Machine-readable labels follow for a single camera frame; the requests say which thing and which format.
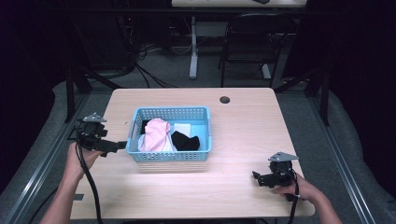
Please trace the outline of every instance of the black cable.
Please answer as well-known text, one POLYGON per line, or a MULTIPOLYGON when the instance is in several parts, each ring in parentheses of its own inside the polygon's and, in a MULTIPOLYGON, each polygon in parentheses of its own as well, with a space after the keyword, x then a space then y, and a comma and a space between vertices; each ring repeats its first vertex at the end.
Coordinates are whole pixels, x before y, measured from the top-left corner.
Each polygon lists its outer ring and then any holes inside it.
MULTIPOLYGON (((83 121, 78 125, 78 132, 81 128, 81 124, 83 121)), ((98 223, 103 224, 102 216, 101 216, 101 211, 100 211, 100 203, 99 203, 99 194, 95 185, 95 182, 93 181, 93 178, 91 176, 90 169, 87 166, 87 163, 85 162, 84 159, 84 154, 82 152, 82 146, 79 144, 79 135, 77 134, 77 143, 76 143, 76 154, 78 156, 79 162, 81 164, 81 168, 84 171, 85 176, 87 176, 88 182, 90 183, 92 193, 93 193, 93 198, 95 199, 95 208, 96 208, 96 220, 98 223)))
POLYGON ((155 77, 153 74, 151 74, 150 72, 148 72, 146 69, 144 69, 142 66, 140 66, 138 63, 135 64, 135 67, 142 73, 147 74, 148 76, 150 76, 157 84, 159 84, 161 87, 164 88, 177 88, 177 86, 171 85, 169 83, 166 83, 162 80, 160 80, 159 78, 155 77))
POLYGON ((144 60, 146 58, 146 56, 148 56, 148 53, 149 53, 149 50, 148 50, 148 46, 146 45, 146 43, 141 44, 139 54, 138 54, 138 56, 139 56, 138 60, 144 60))
POLYGON ((268 224, 268 222, 264 218, 259 218, 257 220, 262 221, 264 224, 268 224))
MULTIPOLYGON (((128 62, 125 65, 120 65, 120 64, 117 64, 117 63, 108 63, 106 60, 104 60, 102 58, 102 56, 97 52, 97 50, 95 50, 95 48, 87 40, 87 38, 84 36, 84 34, 78 28, 78 26, 75 25, 75 24, 73 24, 73 25, 74 25, 77 33, 78 33, 78 37, 81 39, 82 44, 85 45, 87 48, 89 48, 91 50, 91 53, 96 57, 96 59, 98 59, 105 66, 113 66, 113 67, 118 68, 117 69, 117 74, 110 75, 110 76, 103 76, 103 77, 106 77, 107 79, 116 78, 116 77, 124 77, 127 74, 129 74, 132 70, 134 70, 134 65, 132 64, 132 60, 131 59, 127 60, 128 62)), ((128 52, 129 52, 129 57, 132 57, 133 54, 130 51, 128 51, 128 52)))
POLYGON ((33 221, 35 220, 35 216, 37 216, 38 212, 41 210, 41 208, 43 208, 44 204, 46 204, 46 202, 50 199, 50 197, 52 197, 52 195, 56 192, 56 190, 58 190, 58 187, 56 187, 50 194, 49 196, 47 196, 47 198, 40 204, 40 206, 38 206, 38 208, 35 210, 35 213, 32 215, 32 217, 29 220, 29 224, 33 223, 33 221))
POLYGON ((290 209, 289 222, 288 222, 288 224, 291 224, 291 223, 293 223, 294 213, 296 211, 297 202, 298 202, 298 199, 300 198, 300 188, 299 188, 298 182, 297 182, 297 174, 294 172, 294 170, 291 170, 293 172, 293 175, 291 175, 289 172, 287 172, 285 170, 282 170, 282 169, 279 169, 279 168, 276 168, 276 169, 278 171, 281 171, 281 172, 285 173, 285 174, 288 174, 292 178, 292 180, 294 181, 294 183, 296 185, 295 186, 294 195, 293 195, 294 196, 293 197, 293 202, 292 202, 291 209, 290 209))
POLYGON ((296 184, 296 187, 295 187, 295 191, 294 191, 293 204, 291 205, 291 210, 290 210, 290 218, 289 218, 289 222, 288 222, 289 224, 293 223, 294 213, 296 211, 297 202, 300 197, 300 188, 297 183, 297 174, 294 171, 293 171, 293 173, 294 173, 294 175, 292 176, 292 178, 294 180, 294 183, 296 184))
POLYGON ((136 66, 136 68, 137 68, 137 70, 139 70, 140 74, 141 74, 142 77, 145 79, 146 84, 147 84, 147 86, 148 86, 148 88, 149 88, 149 81, 148 81, 148 79, 145 77, 145 74, 143 74, 142 70, 140 70, 140 66, 136 66))

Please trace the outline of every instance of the pink cloth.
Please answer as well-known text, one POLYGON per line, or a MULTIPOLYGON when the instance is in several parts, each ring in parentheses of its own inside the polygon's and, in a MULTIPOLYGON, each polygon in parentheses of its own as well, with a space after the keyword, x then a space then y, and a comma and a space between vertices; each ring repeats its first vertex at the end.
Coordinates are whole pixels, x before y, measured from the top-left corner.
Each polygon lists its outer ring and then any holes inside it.
POLYGON ((140 151, 162 151, 166 136, 171 130, 168 122, 162 119, 152 119, 145 127, 146 136, 140 151))

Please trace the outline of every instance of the white desk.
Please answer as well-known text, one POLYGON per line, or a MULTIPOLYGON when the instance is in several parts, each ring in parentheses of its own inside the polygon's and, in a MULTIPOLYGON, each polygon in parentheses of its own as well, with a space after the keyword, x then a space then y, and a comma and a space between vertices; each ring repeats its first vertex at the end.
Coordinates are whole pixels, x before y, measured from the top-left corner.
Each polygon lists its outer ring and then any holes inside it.
MULTIPOLYGON (((99 158, 92 167, 103 218, 288 217, 291 203, 259 187, 252 171, 271 174, 270 156, 295 154, 271 89, 116 90, 108 104, 107 140, 128 137, 140 106, 205 105, 210 109, 213 146, 205 162, 137 164, 125 150, 99 158), (221 96, 231 102, 223 104, 221 96)), ((300 163, 293 162, 302 174, 300 163)), ((78 185, 71 218, 96 218, 88 181, 78 185)), ((296 216, 311 216, 313 204, 300 201, 296 216)))
MULTIPOLYGON (((261 4, 253 0, 172 0, 172 7, 250 7, 250 8, 303 8, 306 0, 270 0, 267 4, 261 4)), ((190 78, 196 79, 198 66, 198 49, 196 46, 196 21, 191 20, 191 65, 190 78)))

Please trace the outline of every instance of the hand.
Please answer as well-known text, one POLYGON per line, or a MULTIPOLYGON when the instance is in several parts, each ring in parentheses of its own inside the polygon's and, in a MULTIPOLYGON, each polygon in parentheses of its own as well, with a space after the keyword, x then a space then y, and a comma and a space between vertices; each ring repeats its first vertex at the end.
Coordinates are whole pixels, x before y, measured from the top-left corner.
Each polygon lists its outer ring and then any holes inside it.
MULTIPOLYGON (((66 162, 66 166, 64 167, 64 176, 68 178, 76 178, 77 180, 80 180, 84 175, 84 171, 81 168, 81 164, 76 154, 76 147, 78 147, 76 142, 70 144, 69 146, 67 153, 67 162, 66 162)), ((85 163, 87 164, 88 169, 90 169, 93 166, 93 163, 102 153, 104 152, 97 150, 88 150, 85 148, 82 149, 82 154, 84 156, 84 160, 85 163)))
MULTIPOLYGON (((306 181, 302 176, 296 174, 297 183, 299 186, 299 194, 302 199, 308 200, 309 202, 315 204, 315 199, 322 194, 322 192, 313 186, 311 183, 306 181)), ((276 192, 280 195, 285 195, 286 193, 295 194, 296 184, 292 181, 290 186, 287 187, 279 187, 276 189, 276 192)))

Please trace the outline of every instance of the black chair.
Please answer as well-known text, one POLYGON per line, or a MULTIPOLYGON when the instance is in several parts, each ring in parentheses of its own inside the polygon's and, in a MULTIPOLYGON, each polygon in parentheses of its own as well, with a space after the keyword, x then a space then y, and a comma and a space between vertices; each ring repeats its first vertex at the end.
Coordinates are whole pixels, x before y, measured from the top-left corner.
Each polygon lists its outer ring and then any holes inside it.
POLYGON ((278 14, 246 13, 235 16, 227 25, 220 56, 221 87, 224 86, 225 64, 273 64, 269 87, 272 87, 277 61, 285 36, 293 27, 292 19, 278 14))

